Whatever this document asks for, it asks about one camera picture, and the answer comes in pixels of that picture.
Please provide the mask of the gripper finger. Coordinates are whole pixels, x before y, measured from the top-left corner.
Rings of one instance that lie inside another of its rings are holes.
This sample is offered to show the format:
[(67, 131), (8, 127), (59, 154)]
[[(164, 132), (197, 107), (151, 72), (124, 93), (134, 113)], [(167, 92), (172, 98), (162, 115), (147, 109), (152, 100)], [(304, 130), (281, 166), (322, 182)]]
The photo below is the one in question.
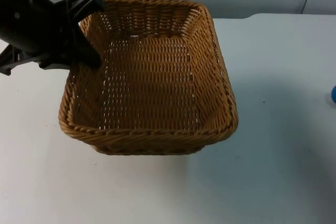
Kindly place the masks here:
[(101, 58), (99, 53), (92, 47), (89, 40), (85, 37), (79, 24), (75, 24), (71, 30), (71, 50), (73, 58), (86, 64), (90, 68), (99, 68)]
[(64, 58), (61, 56), (49, 56), (39, 63), (39, 67), (44, 70), (51, 69), (64, 69), (69, 70), (72, 64), (72, 61), (69, 58)]

